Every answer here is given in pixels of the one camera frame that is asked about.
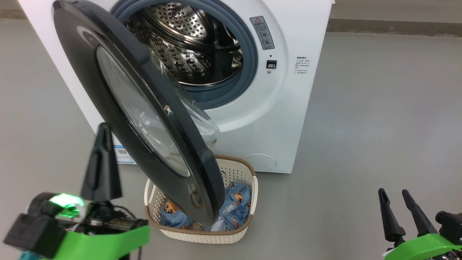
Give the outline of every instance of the green light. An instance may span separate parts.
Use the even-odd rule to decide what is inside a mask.
[[[50,201],[64,208],[61,213],[58,214],[63,217],[78,217],[79,210],[75,205],[84,206],[84,201],[81,198],[65,193],[52,197]]]

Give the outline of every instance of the floor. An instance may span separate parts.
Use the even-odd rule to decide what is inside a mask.
[[[0,22],[0,35],[3,237],[38,193],[79,193],[94,134],[28,22]],[[258,174],[245,237],[203,245],[152,229],[143,259],[380,259],[391,246],[380,187],[407,240],[417,232],[402,189],[432,221],[462,211],[461,47],[462,38],[327,34],[293,174]],[[120,171],[116,203],[141,217],[146,177]]]

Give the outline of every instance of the blue fabric with cartoon print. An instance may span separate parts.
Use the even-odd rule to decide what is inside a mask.
[[[218,221],[211,231],[235,230],[244,225],[250,212],[252,189],[249,185],[231,182],[225,189],[225,203],[221,207]]]
[[[162,225],[177,229],[192,229],[193,220],[186,216],[171,200],[166,199],[160,210]]]

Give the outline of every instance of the white plastic basket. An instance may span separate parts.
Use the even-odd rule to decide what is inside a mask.
[[[216,155],[218,166],[222,171],[225,187],[232,181],[250,185],[252,188],[252,201],[250,202],[250,214],[247,221],[240,228],[232,231],[211,232],[175,229],[161,224],[160,209],[165,200],[165,195],[150,180],[145,187],[145,210],[150,224],[160,229],[168,237],[205,244],[232,244],[241,240],[252,222],[258,199],[258,180],[252,166],[238,158]]]

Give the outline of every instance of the brown basket rim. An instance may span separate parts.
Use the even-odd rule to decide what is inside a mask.
[[[254,168],[246,161],[236,158],[236,157],[231,157],[231,156],[225,156],[225,155],[215,155],[215,158],[221,159],[221,160],[229,160],[229,161],[235,161],[235,162],[240,162],[247,166],[249,168],[250,172],[252,173],[252,176],[256,176]],[[250,222],[252,222],[252,219],[254,218],[253,214],[249,214],[249,217],[247,218],[247,221],[244,223],[244,225],[240,226],[238,229],[235,230],[230,230],[230,231],[196,231],[196,230],[185,230],[185,229],[176,229],[172,227],[167,227],[163,226],[161,224],[158,224],[154,221],[154,219],[151,216],[151,213],[149,212],[149,206],[145,206],[145,214],[147,217],[148,222],[153,225],[154,227],[170,232],[175,232],[175,233],[181,233],[181,234],[187,234],[187,235],[235,235],[244,229],[246,229],[249,225]]]

